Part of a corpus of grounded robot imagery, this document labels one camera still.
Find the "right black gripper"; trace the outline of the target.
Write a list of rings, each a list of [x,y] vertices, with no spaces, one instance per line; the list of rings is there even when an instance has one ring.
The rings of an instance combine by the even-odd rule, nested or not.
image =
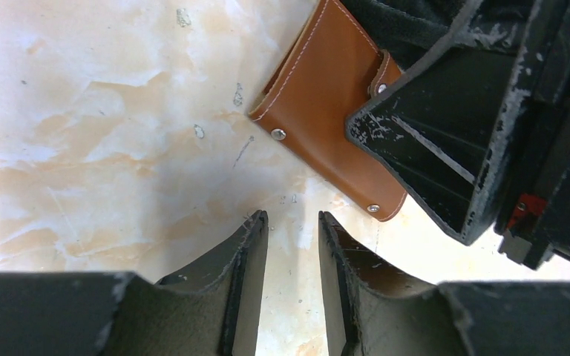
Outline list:
[[[348,119],[347,137],[470,245],[497,212],[498,186],[485,178],[502,107],[512,164],[499,252],[532,270],[553,256],[570,262],[570,1],[537,1],[511,53],[461,46],[483,1],[468,2],[452,30]]]

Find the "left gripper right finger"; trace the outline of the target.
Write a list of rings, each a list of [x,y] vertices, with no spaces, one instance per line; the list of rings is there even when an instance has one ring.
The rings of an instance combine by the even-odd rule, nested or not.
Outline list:
[[[570,355],[570,282],[434,285],[318,215],[331,355]]]

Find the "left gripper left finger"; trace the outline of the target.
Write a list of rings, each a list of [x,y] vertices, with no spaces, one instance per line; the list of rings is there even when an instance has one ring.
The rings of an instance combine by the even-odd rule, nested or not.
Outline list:
[[[156,283],[130,271],[0,272],[0,355],[253,355],[268,215]]]

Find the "brown leather card holder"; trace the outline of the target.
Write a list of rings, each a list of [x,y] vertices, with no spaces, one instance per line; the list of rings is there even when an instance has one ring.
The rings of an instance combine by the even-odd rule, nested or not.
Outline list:
[[[406,190],[351,143],[347,119],[400,77],[399,66],[340,1],[320,1],[249,111],[249,118],[384,222]]]

